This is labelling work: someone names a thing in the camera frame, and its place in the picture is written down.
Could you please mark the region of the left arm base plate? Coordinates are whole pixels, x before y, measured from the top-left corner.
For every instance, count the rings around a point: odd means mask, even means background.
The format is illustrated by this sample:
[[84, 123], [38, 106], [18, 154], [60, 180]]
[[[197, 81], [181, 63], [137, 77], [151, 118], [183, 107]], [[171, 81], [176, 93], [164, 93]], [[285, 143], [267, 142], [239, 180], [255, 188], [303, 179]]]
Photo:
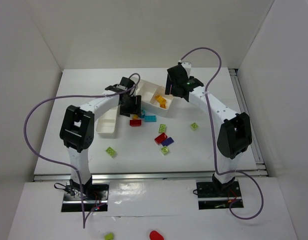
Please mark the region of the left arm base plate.
[[[60, 184], [60, 190], [64, 191], [62, 200], [62, 213], [81, 212], [80, 192], [72, 188], [69, 182], [66, 185]], [[91, 192], [83, 194], [84, 209], [90, 212], [106, 212], [108, 211], [108, 195], [109, 183], [94, 184]]]

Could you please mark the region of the narrow white divided tray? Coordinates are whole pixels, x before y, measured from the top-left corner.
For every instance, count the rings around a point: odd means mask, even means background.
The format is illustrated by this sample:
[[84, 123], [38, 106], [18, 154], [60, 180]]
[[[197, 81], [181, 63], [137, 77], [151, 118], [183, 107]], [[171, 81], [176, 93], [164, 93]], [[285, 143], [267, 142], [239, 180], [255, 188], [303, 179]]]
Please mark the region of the narrow white divided tray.
[[105, 112], [97, 121], [96, 133], [102, 138], [114, 138], [116, 122], [118, 118], [118, 107], [113, 107]]

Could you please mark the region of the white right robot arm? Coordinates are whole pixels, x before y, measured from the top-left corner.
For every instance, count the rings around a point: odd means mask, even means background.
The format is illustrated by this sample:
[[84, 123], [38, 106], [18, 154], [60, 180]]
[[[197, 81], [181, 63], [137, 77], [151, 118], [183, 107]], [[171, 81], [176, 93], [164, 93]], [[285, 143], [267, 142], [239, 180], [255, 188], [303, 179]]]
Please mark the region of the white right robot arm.
[[204, 84], [190, 75], [191, 64], [179, 63], [167, 70], [165, 93], [185, 99], [206, 113], [211, 122], [216, 193], [229, 190], [243, 153], [252, 143], [250, 117], [237, 113], [207, 91]]

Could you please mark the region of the long teal brick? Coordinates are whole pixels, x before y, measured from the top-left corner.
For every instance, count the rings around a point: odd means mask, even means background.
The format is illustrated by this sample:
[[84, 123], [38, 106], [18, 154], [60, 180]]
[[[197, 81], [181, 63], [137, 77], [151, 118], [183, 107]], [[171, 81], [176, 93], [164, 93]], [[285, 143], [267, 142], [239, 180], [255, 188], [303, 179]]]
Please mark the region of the long teal brick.
[[144, 121], [145, 122], [148, 122], [148, 123], [153, 123], [153, 122], [156, 122], [157, 121], [157, 118], [156, 118], [156, 116], [155, 115], [146, 115], [145, 117], [144, 117]]

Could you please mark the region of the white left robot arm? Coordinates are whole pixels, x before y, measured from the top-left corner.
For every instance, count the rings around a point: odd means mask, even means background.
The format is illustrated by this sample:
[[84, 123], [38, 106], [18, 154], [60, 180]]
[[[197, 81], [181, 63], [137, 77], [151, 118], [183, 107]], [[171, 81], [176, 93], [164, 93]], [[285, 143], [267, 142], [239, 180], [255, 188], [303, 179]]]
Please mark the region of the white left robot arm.
[[119, 114], [130, 117], [141, 113], [141, 96], [131, 77], [123, 77], [118, 84], [110, 85], [100, 96], [80, 106], [67, 107], [60, 129], [60, 138], [68, 150], [71, 171], [70, 186], [85, 196], [92, 192], [92, 175], [89, 170], [88, 149], [94, 139], [94, 124], [114, 107]]

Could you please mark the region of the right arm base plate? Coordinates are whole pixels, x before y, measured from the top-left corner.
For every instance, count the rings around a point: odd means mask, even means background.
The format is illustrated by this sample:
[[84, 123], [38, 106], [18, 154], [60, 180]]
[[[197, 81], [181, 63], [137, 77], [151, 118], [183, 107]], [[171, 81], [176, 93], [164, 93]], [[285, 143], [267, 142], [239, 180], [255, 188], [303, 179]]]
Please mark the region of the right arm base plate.
[[199, 210], [218, 210], [232, 208], [244, 208], [240, 185], [238, 181], [222, 192], [216, 192], [212, 182], [196, 182], [193, 194], [198, 198]]

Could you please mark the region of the yellow curved striped brick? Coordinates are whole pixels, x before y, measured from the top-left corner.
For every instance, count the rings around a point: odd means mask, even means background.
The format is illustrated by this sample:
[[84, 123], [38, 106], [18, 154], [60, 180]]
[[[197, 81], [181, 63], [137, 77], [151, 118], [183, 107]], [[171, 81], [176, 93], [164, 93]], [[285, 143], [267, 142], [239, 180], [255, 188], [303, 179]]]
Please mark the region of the yellow curved striped brick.
[[156, 95], [155, 100], [159, 103], [159, 107], [162, 109], [166, 109], [167, 100], [161, 95]]

